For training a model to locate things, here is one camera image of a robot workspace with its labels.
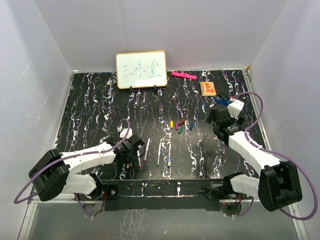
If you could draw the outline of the blue stapler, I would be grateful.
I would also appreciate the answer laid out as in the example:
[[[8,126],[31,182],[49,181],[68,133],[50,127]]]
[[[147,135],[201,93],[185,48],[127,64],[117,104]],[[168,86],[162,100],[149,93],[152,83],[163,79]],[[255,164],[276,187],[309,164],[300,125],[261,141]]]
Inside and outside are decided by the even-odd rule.
[[[227,94],[220,92],[216,96],[216,101],[220,105],[228,106],[230,104],[230,97]]]

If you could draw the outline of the pink plastic clip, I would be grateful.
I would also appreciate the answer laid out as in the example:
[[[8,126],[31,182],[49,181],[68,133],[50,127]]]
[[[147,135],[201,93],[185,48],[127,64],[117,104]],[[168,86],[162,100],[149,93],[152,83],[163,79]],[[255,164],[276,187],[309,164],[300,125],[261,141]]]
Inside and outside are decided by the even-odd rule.
[[[183,73],[183,72],[172,71],[171,75],[174,76],[174,77],[185,78],[185,79],[190,79],[190,80],[196,80],[197,79],[196,75]]]

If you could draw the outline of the green pen cap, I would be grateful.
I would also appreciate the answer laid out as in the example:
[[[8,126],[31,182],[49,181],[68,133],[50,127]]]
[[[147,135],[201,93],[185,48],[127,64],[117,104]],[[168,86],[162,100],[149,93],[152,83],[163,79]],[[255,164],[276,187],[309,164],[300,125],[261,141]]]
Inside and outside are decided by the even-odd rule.
[[[178,134],[181,134],[182,131],[183,131],[183,126],[181,125],[181,126],[179,127],[179,129],[178,129]]]

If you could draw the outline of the white pen blue tip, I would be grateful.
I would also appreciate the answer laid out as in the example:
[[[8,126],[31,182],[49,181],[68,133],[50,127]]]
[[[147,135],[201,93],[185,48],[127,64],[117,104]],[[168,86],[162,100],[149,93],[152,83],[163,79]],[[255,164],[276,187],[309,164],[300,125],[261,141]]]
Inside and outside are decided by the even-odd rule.
[[[172,144],[170,142],[169,143],[169,147],[168,147],[168,162],[167,162],[167,168],[168,169],[171,168],[171,149],[172,149]]]

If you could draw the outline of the black front mounting rail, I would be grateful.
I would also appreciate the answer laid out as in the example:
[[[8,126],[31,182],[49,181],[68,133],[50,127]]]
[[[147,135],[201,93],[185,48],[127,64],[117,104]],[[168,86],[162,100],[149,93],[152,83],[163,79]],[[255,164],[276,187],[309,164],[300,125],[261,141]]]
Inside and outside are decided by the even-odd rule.
[[[104,180],[105,211],[204,209],[219,211],[226,200],[222,180]]]

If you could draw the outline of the white pen green tip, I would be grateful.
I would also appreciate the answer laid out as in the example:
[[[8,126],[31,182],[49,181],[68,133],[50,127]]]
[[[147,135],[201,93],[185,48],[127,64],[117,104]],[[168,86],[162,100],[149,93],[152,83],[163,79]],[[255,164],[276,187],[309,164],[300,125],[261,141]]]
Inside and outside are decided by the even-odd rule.
[[[159,143],[158,152],[157,152],[157,168],[160,166],[160,157],[161,157],[162,143]]]

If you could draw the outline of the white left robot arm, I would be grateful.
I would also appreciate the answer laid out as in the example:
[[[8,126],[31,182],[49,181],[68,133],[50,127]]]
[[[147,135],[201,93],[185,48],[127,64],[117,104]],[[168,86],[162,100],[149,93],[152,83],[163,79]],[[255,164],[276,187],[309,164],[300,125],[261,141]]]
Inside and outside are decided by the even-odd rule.
[[[104,185],[97,175],[81,172],[100,165],[134,164],[145,142],[133,134],[126,139],[110,137],[106,142],[74,152],[49,150],[30,170],[29,178],[42,202],[60,194],[82,194],[98,200],[104,193]]]

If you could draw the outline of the orange spiral notebook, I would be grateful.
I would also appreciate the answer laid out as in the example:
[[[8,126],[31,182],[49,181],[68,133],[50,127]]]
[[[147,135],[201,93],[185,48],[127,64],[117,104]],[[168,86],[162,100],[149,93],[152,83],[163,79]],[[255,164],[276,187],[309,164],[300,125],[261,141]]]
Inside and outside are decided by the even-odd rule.
[[[215,85],[210,81],[200,82],[201,95],[204,97],[214,97],[217,95]]]

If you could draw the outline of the white board with yellow frame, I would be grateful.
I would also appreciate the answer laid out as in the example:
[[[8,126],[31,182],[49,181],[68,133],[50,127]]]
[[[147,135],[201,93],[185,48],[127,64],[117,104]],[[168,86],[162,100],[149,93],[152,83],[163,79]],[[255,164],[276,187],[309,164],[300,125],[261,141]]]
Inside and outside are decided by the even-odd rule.
[[[163,50],[118,53],[115,62],[119,89],[165,87],[168,84]]]

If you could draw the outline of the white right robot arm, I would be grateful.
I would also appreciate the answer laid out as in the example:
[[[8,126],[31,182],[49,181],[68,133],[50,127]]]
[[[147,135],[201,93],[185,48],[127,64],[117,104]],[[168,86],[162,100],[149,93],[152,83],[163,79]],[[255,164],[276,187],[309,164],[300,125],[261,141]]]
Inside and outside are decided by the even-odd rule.
[[[220,189],[226,197],[250,196],[260,200],[270,212],[303,199],[297,167],[263,151],[252,138],[246,137],[243,117],[235,119],[225,105],[216,105],[206,121],[213,125],[218,139],[243,157],[258,174],[258,177],[249,177],[236,172],[225,176]]]

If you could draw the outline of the white pen red tip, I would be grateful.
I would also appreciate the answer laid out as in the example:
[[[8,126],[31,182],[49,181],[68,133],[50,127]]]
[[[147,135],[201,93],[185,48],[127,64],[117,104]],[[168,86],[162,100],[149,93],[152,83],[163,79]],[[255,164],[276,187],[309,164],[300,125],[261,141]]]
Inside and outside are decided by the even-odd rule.
[[[139,169],[142,169],[140,150],[137,151],[137,160],[138,160],[138,167],[139,167]]]

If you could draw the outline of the white pen purple tip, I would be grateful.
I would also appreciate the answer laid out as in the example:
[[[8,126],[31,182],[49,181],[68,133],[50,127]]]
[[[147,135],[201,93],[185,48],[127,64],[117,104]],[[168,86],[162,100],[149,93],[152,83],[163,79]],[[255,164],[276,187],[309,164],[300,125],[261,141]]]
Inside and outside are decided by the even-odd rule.
[[[143,162],[144,163],[147,161],[147,155],[148,155],[150,141],[151,141],[151,138],[149,137],[148,141],[147,141],[147,144],[146,144],[146,147],[145,147],[145,151],[144,151],[144,158],[143,158]]]

